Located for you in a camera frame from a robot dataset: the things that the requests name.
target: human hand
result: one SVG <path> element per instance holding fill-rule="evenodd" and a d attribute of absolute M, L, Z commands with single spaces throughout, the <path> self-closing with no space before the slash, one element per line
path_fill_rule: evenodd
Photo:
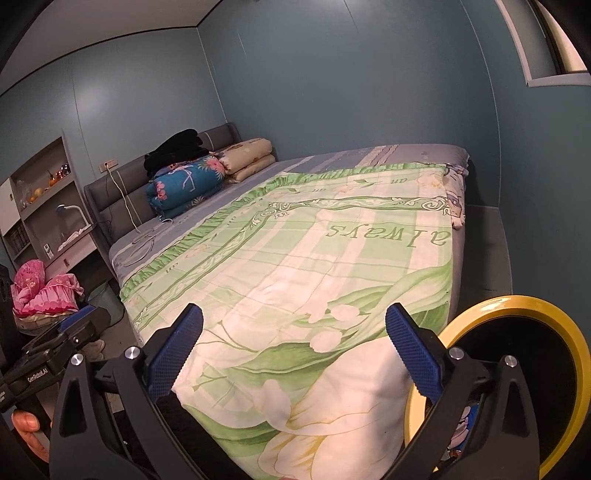
<path fill-rule="evenodd" d="M 49 462 L 49 452 L 35 437 L 35 432 L 41 429 L 37 417 L 27 411 L 15 410 L 12 412 L 12 424 L 32 452 L 41 460 Z"/>

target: yellow rim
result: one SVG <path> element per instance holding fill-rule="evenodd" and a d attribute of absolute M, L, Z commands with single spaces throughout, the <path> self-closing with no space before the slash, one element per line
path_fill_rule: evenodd
<path fill-rule="evenodd" d="M 540 478 L 564 455 L 578 434 L 591 400 L 591 355 L 583 334 L 574 321 L 558 307 L 547 301 L 520 295 L 508 295 L 483 301 L 456 317 L 441 332 L 439 338 L 447 348 L 456 343 L 466 332 L 478 325 L 503 316 L 524 316 L 545 323 L 556 331 L 573 356 L 577 376 L 577 392 L 573 414 L 558 445 L 540 465 Z M 426 399 L 413 386 L 407 402 L 404 437 L 410 442 L 425 419 Z"/>

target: drawer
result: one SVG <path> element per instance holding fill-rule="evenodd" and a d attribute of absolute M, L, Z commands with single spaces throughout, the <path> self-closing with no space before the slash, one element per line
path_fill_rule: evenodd
<path fill-rule="evenodd" d="M 79 264 L 95 250 L 96 245 L 92 236 L 85 235 L 45 268 L 46 280 L 62 273 L 68 273 L 75 265 Z"/>

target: window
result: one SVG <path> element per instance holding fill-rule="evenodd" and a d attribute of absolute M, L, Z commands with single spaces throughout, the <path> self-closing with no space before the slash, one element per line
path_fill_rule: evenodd
<path fill-rule="evenodd" d="M 558 22 L 540 2 L 534 0 L 533 3 L 534 8 L 537 8 L 541 14 L 542 22 L 545 22 L 546 33 L 551 38 L 551 48 L 554 49 L 558 57 L 560 73 L 586 72 L 587 67 L 583 63 L 581 55 L 578 54 Z"/>
<path fill-rule="evenodd" d="M 538 0 L 496 0 L 519 54 L 529 87 L 590 85 L 574 45 Z"/>

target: ceiling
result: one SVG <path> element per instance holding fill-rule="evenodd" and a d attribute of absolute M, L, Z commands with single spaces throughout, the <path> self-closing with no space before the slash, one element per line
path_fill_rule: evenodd
<path fill-rule="evenodd" d="M 219 0 L 53 0 L 0 72 L 0 93 L 45 64 L 94 43 L 197 25 Z"/>

